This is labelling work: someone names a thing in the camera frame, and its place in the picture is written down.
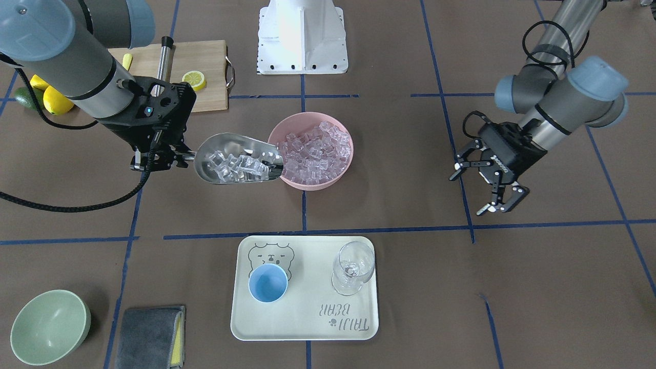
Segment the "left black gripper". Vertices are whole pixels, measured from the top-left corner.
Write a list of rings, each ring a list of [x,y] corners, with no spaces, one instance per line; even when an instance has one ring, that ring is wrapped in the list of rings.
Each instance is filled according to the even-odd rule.
[[[449,180],[457,180],[468,168],[479,168],[479,174],[490,185],[490,201],[476,215],[511,212],[530,193],[518,182],[519,177],[547,151],[533,143],[531,136],[523,135],[516,123],[486,123],[478,135],[456,152],[455,172]],[[468,160],[476,150],[482,152],[481,160]]]

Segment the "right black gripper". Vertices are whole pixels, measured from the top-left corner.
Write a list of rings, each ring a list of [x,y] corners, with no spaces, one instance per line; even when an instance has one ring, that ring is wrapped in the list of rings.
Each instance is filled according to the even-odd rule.
[[[155,171],[155,157],[157,170],[170,170],[173,164],[188,168],[191,149],[183,134],[196,100],[190,84],[136,76],[120,79],[115,85],[128,94],[129,103],[117,114],[97,121],[134,148],[130,170]],[[157,150],[148,151],[157,132]]]

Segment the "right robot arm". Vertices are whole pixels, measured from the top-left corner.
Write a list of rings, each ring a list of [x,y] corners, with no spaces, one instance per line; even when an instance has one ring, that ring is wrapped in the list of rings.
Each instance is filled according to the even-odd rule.
[[[110,53],[145,47],[155,36],[145,1],[2,1],[2,60],[39,75],[76,107],[124,140],[134,170],[175,163],[195,153],[183,133],[195,103],[188,83],[134,76]]]

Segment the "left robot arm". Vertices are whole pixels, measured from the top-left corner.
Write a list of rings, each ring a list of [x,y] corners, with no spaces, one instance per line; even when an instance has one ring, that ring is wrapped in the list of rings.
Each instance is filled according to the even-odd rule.
[[[469,113],[483,126],[456,153],[450,179],[478,169],[491,187],[490,201],[478,216],[513,210],[529,194],[519,177],[578,128],[604,128],[625,117],[628,80],[598,56],[576,61],[605,7],[606,1],[563,1],[553,19],[532,26],[546,28],[534,48],[523,47],[526,61],[520,72],[502,78],[494,93],[498,108],[522,114],[518,123]]]

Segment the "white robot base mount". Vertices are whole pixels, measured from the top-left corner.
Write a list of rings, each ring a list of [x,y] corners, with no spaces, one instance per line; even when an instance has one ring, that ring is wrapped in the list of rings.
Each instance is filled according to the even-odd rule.
[[[333,1],[270,1],[259,10],[258,21],[258,74],[349,70],[344,12]]]

